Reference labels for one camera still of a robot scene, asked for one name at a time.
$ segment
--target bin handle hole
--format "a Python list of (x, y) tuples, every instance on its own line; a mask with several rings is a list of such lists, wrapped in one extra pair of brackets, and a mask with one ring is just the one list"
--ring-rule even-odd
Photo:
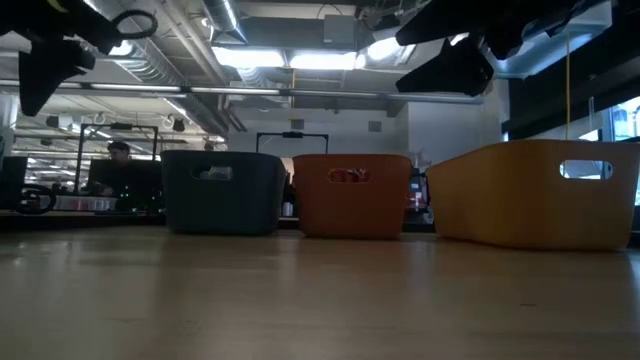
[(233, 179), (233, 169), (230, 166), (196, 166), (191, 176), (199, 180), (230, 181)]
[(607, 180), (613, 175), (613, 165), (603, 160), (565, 160), (559, 170), (566, 179)]
[(338, 168), (329, 170), (327, 179), (332, 183), (367, 183), (371, 173), (367, 169)]

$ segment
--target wall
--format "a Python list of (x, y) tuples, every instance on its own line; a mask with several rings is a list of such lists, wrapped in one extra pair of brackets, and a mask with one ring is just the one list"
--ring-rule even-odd
[[(290, 131), (290, 109), (260, 112), (240, 108), (236, 114), (250, 130), (229, 135), (230, 151), (255, 151), (257, 132)], [(384, 111), (295, 109), (305, 119), (305, 133), (329, 134), (330, 153), (387, 153), (410, 156), (426, 167), (502, 140), (500, 124), (509, 119), (506, 80), (494, 81), (480, 105), (407, 103), (395, 118)], [(369, 120), (382, 122), (381, 133), (368, 131)], [(324, 152), (320, 138), (261, 139), (260, 152), (280, 157)]]
[[(236, 115), (245, 124), (246, 133), (230, 133), (229, 151), (255, 151), (257, 132), (291, 131), (291, 110), (272, 109), (263, 113), (256, 109), (237, 109)], [(395, 119), (384, 111), (296, 109), (293, 116), (305, 120), (308, 134), (328, 134), (329, 153), (398, 153)], [(369, 132), (369, 121), (381, 121), (382, 132)], [(260, 152), (280, 157), (324, 153), (324, 139), (283, 139), (263, 136)]]
[(2, 158), (11, 155), (14, 133), (18, 116), (18, 97), (16, 95), (0, 95), (0, 168)]
[(420, 167), (498, 143), (509, 118), (508, 82), (494, 81), (480, 105), (409, 103), (408, 118), (409, 153)]

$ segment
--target person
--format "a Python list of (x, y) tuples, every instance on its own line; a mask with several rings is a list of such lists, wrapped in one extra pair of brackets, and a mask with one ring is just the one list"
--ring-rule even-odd
[(107, 146), (109, 156), (115, 164), (114, 168), (102, 179), (100, 185), (104, 188), (100, 192), (102, 196), (120, 196), (134, 180), (132, 169), (129, 165), (131, 148), (122, 141), (112, 141)]
[(126, 165), (129, 162), (129, 153), (131, 148), (127, 143), (122, 141), (112, 141), (107, 146), (111, 160), (115, 161), (118, 165)]

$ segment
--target gray storage bin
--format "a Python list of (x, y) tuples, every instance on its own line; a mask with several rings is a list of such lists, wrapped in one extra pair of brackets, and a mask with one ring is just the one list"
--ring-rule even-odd
[(265, 235), (278, 226), (285, 169), (257, 153), (162, 153), (167, 224), (174, 232)]

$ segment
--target desk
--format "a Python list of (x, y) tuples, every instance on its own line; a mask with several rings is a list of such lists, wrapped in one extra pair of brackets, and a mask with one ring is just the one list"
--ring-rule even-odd
[(638, 359), (640, 253), (2, 234), (2, 359)]

